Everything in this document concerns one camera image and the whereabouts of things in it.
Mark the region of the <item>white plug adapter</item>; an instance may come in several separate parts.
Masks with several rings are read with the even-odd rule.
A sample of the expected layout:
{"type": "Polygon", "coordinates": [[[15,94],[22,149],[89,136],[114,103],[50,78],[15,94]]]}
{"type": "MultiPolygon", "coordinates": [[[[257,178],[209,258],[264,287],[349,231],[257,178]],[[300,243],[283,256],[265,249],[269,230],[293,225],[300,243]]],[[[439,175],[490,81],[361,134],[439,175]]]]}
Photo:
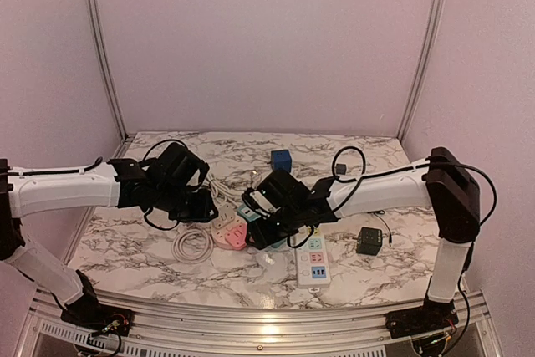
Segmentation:
{"type": "Polygon", "coordinates": [[[218,210],[218,217],[215,220],[217,224],[221,224],[223,226],[229,224],[230,222],[233,222],[236,218],[236,208],[229,204],[225,203],[217,208],[218,210]]]}

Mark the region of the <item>pink square plug adapter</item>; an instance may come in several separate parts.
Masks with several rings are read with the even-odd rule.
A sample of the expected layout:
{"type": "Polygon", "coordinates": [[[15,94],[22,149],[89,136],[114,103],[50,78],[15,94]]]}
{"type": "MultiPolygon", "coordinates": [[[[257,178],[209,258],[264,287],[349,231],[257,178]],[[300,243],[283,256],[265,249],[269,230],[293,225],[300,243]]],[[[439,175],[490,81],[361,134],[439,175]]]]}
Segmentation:
{"type": "Polygon", "coordinates": [[[240,251],[247,246],[247,225],[238,224],[225,234],[225,241],[231,249],[240,251]]]}

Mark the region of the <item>blue cube socket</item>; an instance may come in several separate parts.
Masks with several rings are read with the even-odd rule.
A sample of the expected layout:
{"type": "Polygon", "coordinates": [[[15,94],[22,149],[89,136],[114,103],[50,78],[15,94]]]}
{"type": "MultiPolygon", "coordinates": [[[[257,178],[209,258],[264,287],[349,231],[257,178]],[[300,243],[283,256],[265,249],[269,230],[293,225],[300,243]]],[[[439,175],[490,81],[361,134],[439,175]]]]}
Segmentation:
{"type": "Polygon", "coordinates": [[[270,166],[273,171],[282,170],[290,173],[292,165],[293,160],[289,150],[272,150],[270,152],[270,166]]]}

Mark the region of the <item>white long power strip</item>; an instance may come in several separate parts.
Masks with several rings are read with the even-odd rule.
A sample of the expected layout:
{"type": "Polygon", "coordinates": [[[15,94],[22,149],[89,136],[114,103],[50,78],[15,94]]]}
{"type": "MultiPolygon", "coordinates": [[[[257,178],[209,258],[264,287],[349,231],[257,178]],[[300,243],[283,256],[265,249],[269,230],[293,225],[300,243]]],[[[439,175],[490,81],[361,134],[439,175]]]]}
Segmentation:
{"type": "Polygon", "coordinates": [[[324,235],[318,228],[312,232],[310,227],[302,227],[292,238],[294,248],[297,284],[310,292],[328,288],[331,284],[329,258],[324,235]]]}

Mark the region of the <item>dark grey USB charger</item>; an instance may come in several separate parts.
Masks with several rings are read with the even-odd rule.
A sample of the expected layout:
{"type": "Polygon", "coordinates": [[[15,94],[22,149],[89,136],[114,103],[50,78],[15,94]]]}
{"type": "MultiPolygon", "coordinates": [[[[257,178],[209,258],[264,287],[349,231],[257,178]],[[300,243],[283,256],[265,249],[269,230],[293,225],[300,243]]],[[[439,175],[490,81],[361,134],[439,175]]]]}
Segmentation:
{"type": "Polygon", "coordinates": [[[334,174],[336,176],[344,176],[347,173],[347,166],[342,163],[336,163],[334,165],[334,174]]]}

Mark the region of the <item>dark green cube socket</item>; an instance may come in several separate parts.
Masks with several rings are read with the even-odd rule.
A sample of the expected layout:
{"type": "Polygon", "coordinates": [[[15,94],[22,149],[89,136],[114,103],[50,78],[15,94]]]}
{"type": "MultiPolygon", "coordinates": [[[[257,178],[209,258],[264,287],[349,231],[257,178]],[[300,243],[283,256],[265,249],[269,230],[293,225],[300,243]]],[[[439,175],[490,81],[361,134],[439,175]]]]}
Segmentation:
{"type": "Polygon", "coordinates": [[[383,233],[380,229],[362,227],[357,237],[356,252],[368,256],[377,256],[382,244],[383,233]]]}

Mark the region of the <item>teal power strip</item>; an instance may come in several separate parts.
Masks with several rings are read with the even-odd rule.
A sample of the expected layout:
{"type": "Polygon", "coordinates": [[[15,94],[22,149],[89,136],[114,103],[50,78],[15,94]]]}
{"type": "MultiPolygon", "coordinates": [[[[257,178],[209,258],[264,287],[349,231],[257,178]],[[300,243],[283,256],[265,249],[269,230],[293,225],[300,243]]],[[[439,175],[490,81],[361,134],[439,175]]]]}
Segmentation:
{"type": "Polygon", "coordinates": [[[244,204],[241,204],[241,206],[237,208],[237,215],[243,218],[246,222],[253,222],[260,217],[259,214],[244,204]]]}

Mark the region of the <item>pink round power strip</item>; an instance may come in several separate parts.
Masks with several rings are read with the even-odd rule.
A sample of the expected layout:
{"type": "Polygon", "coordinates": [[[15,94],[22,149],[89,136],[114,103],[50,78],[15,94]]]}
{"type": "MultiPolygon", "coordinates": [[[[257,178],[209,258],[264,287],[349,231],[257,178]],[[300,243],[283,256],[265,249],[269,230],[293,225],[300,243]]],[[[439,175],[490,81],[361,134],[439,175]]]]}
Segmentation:
{"type": "Polygon", "coordinates": [[[226,234],[229,232],[227,226],[228,223],[213,220],[210,224],[211,238],[215,246],[225,250],[232,250],[231,244],[226,240],[226,234]]]}

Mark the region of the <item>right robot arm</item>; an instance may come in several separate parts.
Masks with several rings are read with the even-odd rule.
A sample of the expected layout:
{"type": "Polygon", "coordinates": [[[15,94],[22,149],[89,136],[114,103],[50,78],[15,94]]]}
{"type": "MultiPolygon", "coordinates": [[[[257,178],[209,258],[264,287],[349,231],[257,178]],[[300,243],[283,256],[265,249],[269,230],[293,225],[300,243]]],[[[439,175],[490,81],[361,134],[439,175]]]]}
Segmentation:
{"type": "Polygon", "coordinates": [[[480,187],[469,166],[444,147],[422,160],[391,171],[342,179],[331,175],[305,186],[289,172],[271,172],[242,194],[258,215],[247,224],[246,243],[257,250],[285,240],[301,227],[318,227],[365,212],[431,207],[440,238],[426,302],[414,322],[431,330],[446,317],[471,245],[480,232],[480,187]]]}

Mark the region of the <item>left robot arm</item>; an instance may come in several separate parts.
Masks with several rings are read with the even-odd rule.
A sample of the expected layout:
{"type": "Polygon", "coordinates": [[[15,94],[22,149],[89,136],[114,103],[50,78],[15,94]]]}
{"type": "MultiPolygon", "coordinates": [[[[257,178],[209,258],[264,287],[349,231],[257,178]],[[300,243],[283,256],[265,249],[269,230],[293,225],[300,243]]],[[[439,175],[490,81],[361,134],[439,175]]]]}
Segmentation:
{"type": "Polygon", "coordinates": [[[68,315],[97,328],[106,315],[89,279],[24,237],[22,217],[75,207],[139,207],[146,216],[167,212],[177,223],[210,222],[218,211],[202,185],[208,170],[196,158],[113,159],[58,171],[11,169],[2,161],[1,260],[55,295],[68,315]]]}

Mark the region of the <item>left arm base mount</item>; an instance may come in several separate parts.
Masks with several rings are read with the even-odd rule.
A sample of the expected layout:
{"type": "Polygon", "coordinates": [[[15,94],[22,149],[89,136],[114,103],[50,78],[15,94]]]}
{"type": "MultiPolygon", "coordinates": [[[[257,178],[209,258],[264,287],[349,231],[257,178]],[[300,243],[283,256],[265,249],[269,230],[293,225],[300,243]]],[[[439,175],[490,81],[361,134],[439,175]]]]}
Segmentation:
{"type": "Polygon", "coordinates": [[[130,309],[102,304],[94,313],[76,314],[72,309],[66,309],[61,313],[61,319],[69,324],[74,324],[86,329],[92,329],[94,332],[104,334],[104,328],[114,321],[118,321],[117,328],[108,330],[108,333],[127,336],[130,332],[130,326],[133,322],[134,312],[130,309]]]}

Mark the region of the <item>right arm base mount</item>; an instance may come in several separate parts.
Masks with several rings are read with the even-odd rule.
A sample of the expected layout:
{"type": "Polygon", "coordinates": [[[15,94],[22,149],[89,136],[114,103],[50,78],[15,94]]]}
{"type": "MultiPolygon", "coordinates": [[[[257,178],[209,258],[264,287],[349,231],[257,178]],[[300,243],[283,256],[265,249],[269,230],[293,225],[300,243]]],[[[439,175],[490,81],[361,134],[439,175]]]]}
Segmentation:
{"type": "Polygon", "coordinates": [[[457,325],[454,309],[446,311],[427,310],[423,307],[393,311],[385,315],[385,327],[392,339],[414,336],[457,325]]]}

